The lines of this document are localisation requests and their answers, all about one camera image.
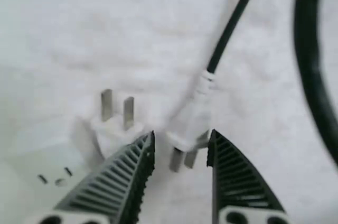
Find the plug prong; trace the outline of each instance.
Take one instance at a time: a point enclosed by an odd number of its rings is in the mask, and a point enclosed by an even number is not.
[[[193,150],[188,152],[184,159],[184,165],[190,169],[194,167],[195,161],[197,157],[197,150]]]
[[[180,170],[183,156],[184,152],[174,147],[169,164],[169,169],[171,171],[178,172]]]
[[[134,97],[130,96],[123,103],[123,128],[128,130],[134,125]]]
[[[112,90],[105,89],[101,92],[101,120],[105,122],[112,118]]]

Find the plug housing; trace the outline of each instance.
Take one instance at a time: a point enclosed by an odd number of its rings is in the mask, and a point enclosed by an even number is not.
[[[143,135],[144,125],[134,121],[134,98],[124,100],[123,114],[114,112],[111,89],[101,93],[101,115],[91,122],[104,158],[110,157],[121,147],[131,144]]]
[[[214,88],[214,74],[203,71],[192,96],[171,120],[165,132],[174,146],[171,169],[178,171],[184,153],[188,153],[186,166],[192,168],[197,150],[207,147],[211,113],[210,93]]]

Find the white power plug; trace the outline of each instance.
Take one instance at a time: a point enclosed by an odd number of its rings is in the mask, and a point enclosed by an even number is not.
[[[193,95],[175,116],[165,134],[174,146],[171,169],[175,172],[180,167],[183,154],[187,153],[185,165],[192,168],[197,150],[206,147],[210,129],[210,92],[214,85],[214,74],[203,71]]]
[[[104,158],[110,157],[144,133],[144,125],[134,121],[134,98],[124,100],[122,115],[114,112],[112,99],[111,89],[101,93],[101,115],[96,116],[91,123]]]

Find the textured white background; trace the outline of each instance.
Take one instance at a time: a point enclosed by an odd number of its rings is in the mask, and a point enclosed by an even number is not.
[[[162,127],[205,66],[236,2],[0,0],[0,154],[25,128],[86,113],[86,98],[106,87],[135,96],[138,119]],[[338,175],[304,103],[293,5],[251,0],[217,70],[213,125],[253,162],[296,223],[336,223]],[[337,13],[337,0],[324,0],[321,35],[332,96],[338,96]],[[169,153],[158,137],[141,223],[210,223],[206,151],[195,169],[179,174],[167,170]],[[1,203],[1,222],[10,223],[6,214],[16,202],[10,203]]]

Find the black power cable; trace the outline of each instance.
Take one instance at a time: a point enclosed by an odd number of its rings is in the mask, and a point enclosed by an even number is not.
[[[338,165],[338,124],[321,76],[317,16],[318,0],[296,0],[295,51],[312,116],[329,153]]]
[[[216,48],[213,52],[213,55],[209,61],[208,67],[206,68],[208,72],[215,73],[216,67],[222,57],[222,54],[229,42],[229,39],[232,35],[234,28],[236,27],[239,19],[241,18],[242,13],[244,12],[249,0],[239,0],[236,8],[234,9],[226,28],[224,29]]]

